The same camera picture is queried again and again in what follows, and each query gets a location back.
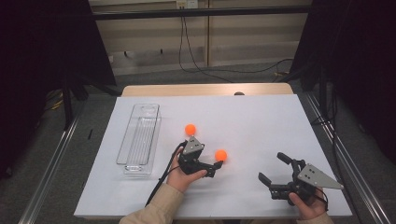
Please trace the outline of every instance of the electrical outlet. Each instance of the electrical outlet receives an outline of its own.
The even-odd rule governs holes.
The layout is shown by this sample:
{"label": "electrical outlet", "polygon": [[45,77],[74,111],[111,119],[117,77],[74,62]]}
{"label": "electrical outlet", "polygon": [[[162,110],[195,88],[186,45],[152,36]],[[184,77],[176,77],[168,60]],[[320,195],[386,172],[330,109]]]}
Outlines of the electrical outlet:
{"label": "electrical outlet", "polygon": [[176,9],[187,8],[187,0],[176,0]]}
{"label": "electrical outlet", "polygon": [[198,0],[187,0],[187,8],[198,8]]}
{"label": "electrical outlet", "polygon": [[109,56],[108,56],[108,61],[109,61],[110,63],[114,63],[114,57],[113,57],[113,55],[109,55]]}

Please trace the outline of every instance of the gray floor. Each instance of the gray floor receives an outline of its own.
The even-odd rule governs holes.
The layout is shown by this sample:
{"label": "gray floor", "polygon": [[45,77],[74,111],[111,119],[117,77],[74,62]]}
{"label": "gray floor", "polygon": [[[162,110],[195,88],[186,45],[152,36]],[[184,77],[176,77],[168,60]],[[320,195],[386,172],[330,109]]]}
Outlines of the gray floor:
{"label": "gray floor", "polygon": [[[233,69],[240,71],[257,71],[271,64],[252,64],[221,67],[221,69]],[[279,71],[287,71],[290,62],[279,65]],[[231,82],[272,82],[276,79],[276,68],[261,73],[230,73],[208,72]],[[187,73],[181,70],[146,73],[140,75],[117,77],[118,89],[135,84],[180,84],[180,83],[223,83],[223,79],[210,77],[203,73]],[[302,92],[299,80],[290,83],[294,92],[298,94],[305,112],[310,120],[316,118],[311,105],[307,100],[307,92]],[[87,87],[91,93],[86,102],[73,101],[74,108],[82,108],[81,117],[74,134],[62,157],[56,171],[56,176],[50,183],[48,192],[37,216],[33,217],[35,223],[118,223],[117,220],[85,220],[73,217],[78,199],[88,178],[96,152],[101,144],[106,130],[108,119],[115,104],[115,97],[108,96],[96,89]],[[317,95],[317,89],[309,92]],[[351,111],[344,105],[342,99],[338,100],[338,113],[336,117],[337,132],[342,143],[348,150],[362,176],[367,181],[374,195],[386,210],[390,222],[396,221],[396,194],[392,191],[396,188],[396,166],[388,161],[378,149],[375,140],[360,129],[359,122]],[[24,155],[14,166],[14,175],[9,179],[0,181],[0,223],[18,223],[23,211],[29,203],[35,189],[45,173],[54,150],[64,134],[64,111],[60,107],[56,110],[47,111],[40,120],[40,125],[35,131],[29,147]],[[313,125],[313,129],[322,145],[323,151],[329,163],[338,174],[335,160],[332,154],[332,144],[323,127]],[[336,223],[360,223],[356,214],[359,214],[361,223],[375,223],[359,191],[351,181],[346,168],[341,164],[341,172],[345,178],[345,185],[350,195],[344,190],[353,217],[336,218]]]}

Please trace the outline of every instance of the human hand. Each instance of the human hand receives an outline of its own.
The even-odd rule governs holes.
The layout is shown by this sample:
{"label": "human hand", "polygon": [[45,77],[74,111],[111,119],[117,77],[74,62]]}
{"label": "human hand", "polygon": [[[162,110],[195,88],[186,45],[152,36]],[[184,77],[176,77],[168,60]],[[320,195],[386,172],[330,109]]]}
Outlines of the human hand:
{"label": "human hand", "polygon": [[[317,189],[315,194],[319,198],[323,198],[323,191]],[[309,220],[318,217],[326,212],[326,206],[324,202],[312,197],[312,202],[305,203],[296,193],[289,194],[290,200],[297,206],[300,211],[300,220]]]}
{"label": "human hand", "polygon": [[172,186],[178,191],[184,193],[189,185],[195,180],[202,178],[206,175],[207,170],[200,170],[194,174],[186,175],[179,167],[177,162],[177,155],[181,153],[183,147],[179,148],[175,157],[172,160],[170,173],[166,180],[166,184]]}

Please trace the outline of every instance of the orange ball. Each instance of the orange ball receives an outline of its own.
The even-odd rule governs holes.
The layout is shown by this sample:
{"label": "orange ball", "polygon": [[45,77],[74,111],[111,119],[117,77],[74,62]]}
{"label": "orange ball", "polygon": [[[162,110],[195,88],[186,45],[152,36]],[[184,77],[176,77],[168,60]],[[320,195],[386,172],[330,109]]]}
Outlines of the orange ball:
{"label": "orange ball", "polygon": [[187,135],[194,135],[195,134],[195,125],[193,124],[188,124],[184,128],[184,131],[186,132]]}
{"label": "orange ball", "polygon": [[224,149],[219,149],[215,154],[216,161],[225,161],[227,159],[227,152]]}

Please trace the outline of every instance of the wall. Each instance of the wall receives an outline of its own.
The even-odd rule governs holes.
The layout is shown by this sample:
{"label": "wall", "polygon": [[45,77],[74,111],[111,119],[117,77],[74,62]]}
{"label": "wall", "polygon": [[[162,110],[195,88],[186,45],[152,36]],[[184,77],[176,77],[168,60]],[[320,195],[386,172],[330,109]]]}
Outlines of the wall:
{"label": "wall", "polygon": [[[93,12],[176,8],[176,1],[91,0]],[[309,0],[200,0],[199,8],[305,6]],[[269,63],[293,58],[306,14],[186,18],[198,66]],[[181,18],[98,21],[116,75],[179,69]],[[193,64],[184,36],[180,61]]]}

